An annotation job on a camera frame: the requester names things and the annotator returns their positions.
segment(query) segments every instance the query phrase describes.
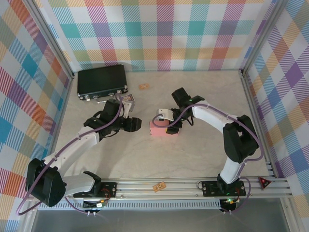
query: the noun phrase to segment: white table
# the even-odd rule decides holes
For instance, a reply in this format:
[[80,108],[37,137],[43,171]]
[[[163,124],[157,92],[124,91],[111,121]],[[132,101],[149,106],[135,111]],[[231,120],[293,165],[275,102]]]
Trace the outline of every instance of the white table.
[[[191,97],[200,95],[225,112],[251,116],[238,72],[128,72],[127,83],[136,100],[130,116],[142,119],[142,128],[134,133],[120,131],[103,139],[75,162],[66,175],[91,171],[102,178],[217,176],[227,157],[219,131],[195,119],[194,126],[184,122],[176,137],[154,138],[150,136],[149,121],[158,108],[177,108],[171,93],[180,87]],[[139,90],[138,85],[144,83],[150,88]],[[83,123],[103,106],[95,100],[79,100],[75,79],[56,150],[75,137]],[[242,175],[268,175],[265,160],[249,162]]]

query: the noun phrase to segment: pink sponge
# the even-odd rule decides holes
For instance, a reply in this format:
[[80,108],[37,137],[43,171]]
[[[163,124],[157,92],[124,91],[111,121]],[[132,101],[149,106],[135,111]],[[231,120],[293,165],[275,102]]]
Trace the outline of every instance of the pink sponge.
[[[169,124],[168,120],[159,121],[156,120],[155,123],[159,126],[167,126]],[[156,127],[153,122],[150,122],[150,135],[153,137],[168,137],[168,136],[177,136],[178,134],[166,134],[167,128]]]

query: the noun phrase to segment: red warning triangle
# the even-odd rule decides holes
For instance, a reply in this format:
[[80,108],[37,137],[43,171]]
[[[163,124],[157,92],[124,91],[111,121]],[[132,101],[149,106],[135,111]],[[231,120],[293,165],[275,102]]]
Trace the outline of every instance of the red warning triangle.
[[266,180],[266,179],[264,179],[264,178],[262,178],[262,177],[260,177],[260,176],[259,176],[259,181],[260,181],[260,184],[261,184],[261,187],[262,187],[263,190],[264,190],[268,185],[270,185],[270,183],[272,182],[272,181]]

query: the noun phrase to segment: checkered wall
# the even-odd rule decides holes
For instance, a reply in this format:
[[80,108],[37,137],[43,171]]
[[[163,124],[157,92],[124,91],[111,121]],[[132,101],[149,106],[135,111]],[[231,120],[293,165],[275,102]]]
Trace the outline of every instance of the checkered wall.
[[0,231],[15,232],[26,170],[51,148],[69,78],[21,0],[0,0]]
[[247,50],[256,32],[254,24],[263,19],[260,10],[270,3],[37,0],[77,71],[117,63],[128,71],[238,69],[244,46]]
[[309,231],[309,0],[289,1],[249,81],[272,157]]

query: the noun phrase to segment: black case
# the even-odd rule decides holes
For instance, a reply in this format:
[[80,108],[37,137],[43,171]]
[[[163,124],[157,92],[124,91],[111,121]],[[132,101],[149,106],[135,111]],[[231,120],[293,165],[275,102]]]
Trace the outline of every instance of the black case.
[[122,64],[77,73],[77,95],[80,100],[106,97],[120,91],[128,91]]

